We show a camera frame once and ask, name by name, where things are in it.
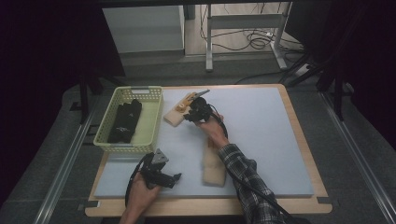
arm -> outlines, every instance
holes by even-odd
[[[156,186],[154,189],[148,189],[143,176],[138,172],[134,177],[128,205],[122,213],[120,224],[135,224],[139,217],[157,198],[160,190],[160,186]]]
[[[224,162],[228,172],[233,173],[254,189],[276,201],[274,193],[267,188],[257,174],[256,162],[247,159],[236,145],[230,144],[215,119],[210,118],[208,122],[195,122],[195,125],[204,130],[217,145],[219,157]],[[244,188],[236,181],[233,184],[242,204],[247,223],[284,223],[280,213],[262,197]]]

person's right hand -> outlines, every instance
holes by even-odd
[[[212,139],[218,149],[230,144],[228,139],[224,136],[224,131],[221,126],[214,118],[210,117],[207,122],[196,121],[194,123],[197,127],[201,128],[210,137],[210,139]]]

white board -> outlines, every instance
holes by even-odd
[[[164,90],[163,115],[187,93],[204,90]],[[277,88],[213,89],[203,96],[224,116],[230,142],[257,162],[259,175],[278,197],[314,194],[290,120]],[[207,137],[193,123],[176,128],[161,123],[157,147],[168,157],[163,173],[182,173],[172,189],[162,196],[213,198],[236,195],[227,175],[223,188],[202,181],[203,149]],[[124,197],[129,177],[140,158],[110,154],[94,195]]]

basket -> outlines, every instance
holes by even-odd
[[[129,104],[133,99],[138,100],[142,104],[142,111],[131,143],[108,143],[107,138],[116,119],[118,106],[124,103]],[[114,90],[93,144],[107,152],[136,154],[153,152],[157,145],[162,112],[162,87],[118,87]]]

black object in basket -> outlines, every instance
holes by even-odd
[[[130,104],[119,105],[107,141],[109,143],[130,143],[141,111],[142,104],[136,99],[133,99]]]

